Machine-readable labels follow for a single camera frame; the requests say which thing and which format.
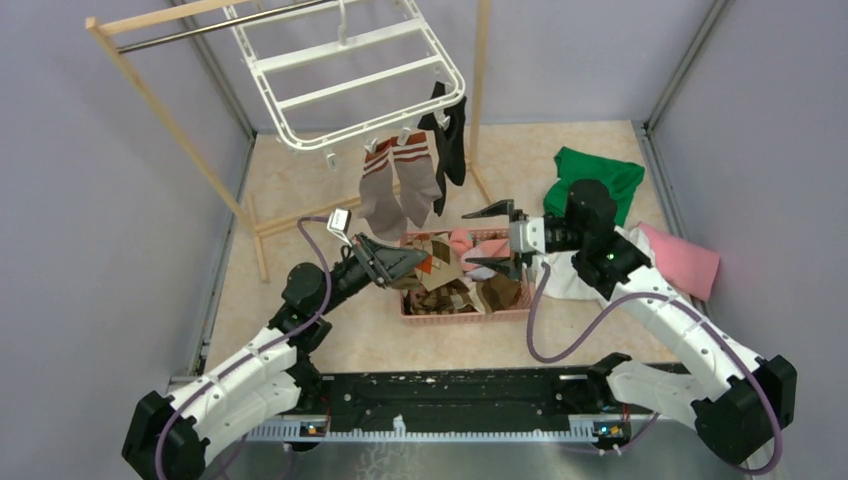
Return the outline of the grey orange striped sock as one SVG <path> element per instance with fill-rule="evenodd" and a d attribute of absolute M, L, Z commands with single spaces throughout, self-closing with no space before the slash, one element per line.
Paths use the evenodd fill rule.
<path fill-rule="evenodd" d="M 436 179 L 433 158 L 425 132 L 411 134 L 404 143 L 390 140 L 394 168 L 400 184 L 400 205 L 406 217 L 422 228 L 434 203 L 443 196 Z"/>

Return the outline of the white clip hanger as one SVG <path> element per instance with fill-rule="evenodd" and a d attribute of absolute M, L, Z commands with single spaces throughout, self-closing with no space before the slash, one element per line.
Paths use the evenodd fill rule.
<path fill-rule="evenodd" d="M 400 1 L 349 2 L 352 4 L 349 11 L 349 32 L 352 35 L 400 23 L 404 19 L 403 12 L 397 6 Z M 437 36 L 434 17 L 424 12 L 421 2 L 414 2 Z M 247 6 L 238 5 L 236 12 L 240 16 L 246 16 L 260 9 L 289 4 L 292 3 L 265 1 Z M 271 24 L 249 26 L 246 32 L 256 54 L 267 58 L 332 42 L 337 38 L 338 25 L 338 12 L 327 10 Z M 234 89 L 238 99 L 245 108 L 252 126 L 262 133 L 272 133 L 277 138 L 275 121 L 251 77 L 236 39 L 231 31 L 225 32 L 230 45 L 221 57 L 233 65 Z M 438 36 L 437 38 L 453 60 L 444 42 Z M 275 96 L 284 100 L 419 60 L 427 53 L 426 43 L 421 38 L 410 35 L 351 54 L 271 73 L 268 80 Z M 432 100 L 445 94 L 447 89 L 444 74 L 436 73 L 432 69 L 422 69 L 290 110 L 286 117 L 299 136 L 312 139 L 403 107 Z M 421 117 L 413 119 L 411 129 Z"/>

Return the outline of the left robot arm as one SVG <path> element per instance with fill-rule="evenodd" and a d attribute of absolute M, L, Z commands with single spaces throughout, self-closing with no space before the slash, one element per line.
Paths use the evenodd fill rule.
<path fill-rule="evenodd" d="M 268 325 L 215 369 L 136 405 L 123 459 L 143 479 L 199 479 L 219 454 L 266 419 L 319 404 L 321 375 L 309 355 L 328 335 L 324 315 L 370 285 L 387 288 L 428 258 L 420 249 L 380 244 L 365 234 L 288 274 L 283 305 Z"/>

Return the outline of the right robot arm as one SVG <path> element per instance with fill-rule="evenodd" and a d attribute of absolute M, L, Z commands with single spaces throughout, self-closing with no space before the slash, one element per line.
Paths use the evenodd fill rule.
<path fill-rule="evenodd" d="M 510 255 L 480 265 L 516 276 L 551 253 L 568 252 L 578 277 L 600 297 L 603 314 L 623 308 L 683 365 L 676 374 L 613 353 L 589 371 L 586 397 L 600 412 L 646 408 L 694 430 L 722 461 L 750 476 L 775 470 L 783 431 L 794 418 L 798 373 L 784 357 L 766 358 L 719 329 L 682 298 L 650 258 L 617 231 L 617 206 L 599 181 L 567 193 L 562 216 L 532 217 L 504 199 L 479 211 L 508 219 Z"/>

